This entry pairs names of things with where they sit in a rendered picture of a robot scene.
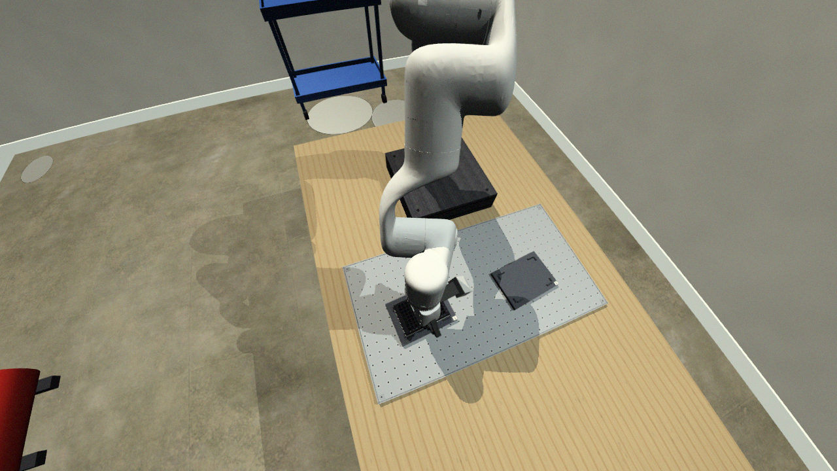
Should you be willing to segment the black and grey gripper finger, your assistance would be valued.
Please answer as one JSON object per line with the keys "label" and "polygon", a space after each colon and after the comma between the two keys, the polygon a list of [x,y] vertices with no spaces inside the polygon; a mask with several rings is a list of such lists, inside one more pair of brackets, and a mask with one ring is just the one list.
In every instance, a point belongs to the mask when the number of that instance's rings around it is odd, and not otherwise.
{"label": "black and grey gripper finger", "polygon": [[430,321],[430,324],[428,324],[428,325],[424,326],[424,329],[430,330],[430,331],[431,331],[431,334],[436,335],[436,337],[440,337],[440,336],[441,336],[441,333],[440,333],[440,331],[439,331],[439,328],[437,327],[437,320],[435,320],[435,319],[434,319],[434,320],[432,320],[432,321]]}

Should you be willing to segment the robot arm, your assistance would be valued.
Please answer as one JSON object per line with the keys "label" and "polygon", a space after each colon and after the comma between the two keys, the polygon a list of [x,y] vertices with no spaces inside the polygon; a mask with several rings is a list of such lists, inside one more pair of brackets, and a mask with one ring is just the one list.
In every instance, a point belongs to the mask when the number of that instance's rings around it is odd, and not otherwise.
{"label": "robot arm", "polygon": [[509,105],[517,71],[515,0],[389,3],[412,54],[405,66],[405,159],[381,197],[380,238],[386,254],[410,258],[407,300],[428,311],[472,292],[464,275],[448,281],[458,230],[447,218],[395,217],[395,206],[458,169],[464,116],[498,116]]}

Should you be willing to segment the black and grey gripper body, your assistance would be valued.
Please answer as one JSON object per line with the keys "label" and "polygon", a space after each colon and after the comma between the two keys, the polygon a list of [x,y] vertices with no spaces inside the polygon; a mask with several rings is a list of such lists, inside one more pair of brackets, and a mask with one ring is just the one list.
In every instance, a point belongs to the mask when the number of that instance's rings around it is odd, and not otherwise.
{"label": "black and grey gripper body", "polygon": [[435,308],[432,308],[428,311],[421,311],[414,308],[413,306],[411,306],[411,308],[413,310],[413,313],[415,313],[415,318],[421,326],[426,326],[430,324],[430,321],[434,319],[437,320],[441,312],[440,302],[437,304]]}

